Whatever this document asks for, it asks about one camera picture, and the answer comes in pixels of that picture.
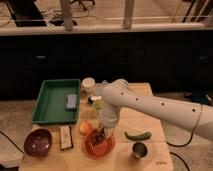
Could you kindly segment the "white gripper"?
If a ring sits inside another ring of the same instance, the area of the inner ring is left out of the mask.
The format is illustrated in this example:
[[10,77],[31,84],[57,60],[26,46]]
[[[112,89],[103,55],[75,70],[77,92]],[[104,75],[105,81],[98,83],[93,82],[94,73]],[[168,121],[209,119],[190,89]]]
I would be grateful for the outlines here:
[[100,117],[98,129],[105,138],[109,138],[113,134],[117,122],[118,120],[116,118]]

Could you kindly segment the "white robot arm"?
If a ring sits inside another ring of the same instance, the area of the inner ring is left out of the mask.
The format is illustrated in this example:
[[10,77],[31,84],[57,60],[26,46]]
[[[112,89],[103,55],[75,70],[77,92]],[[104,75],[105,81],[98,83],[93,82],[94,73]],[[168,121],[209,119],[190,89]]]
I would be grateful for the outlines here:
[[129,89],[125,79],[117,79],[102,89],[99,123],[106,129],[116,127],[123,107],[145,113],[213,141],[213,107],[161,98],[140,96]]

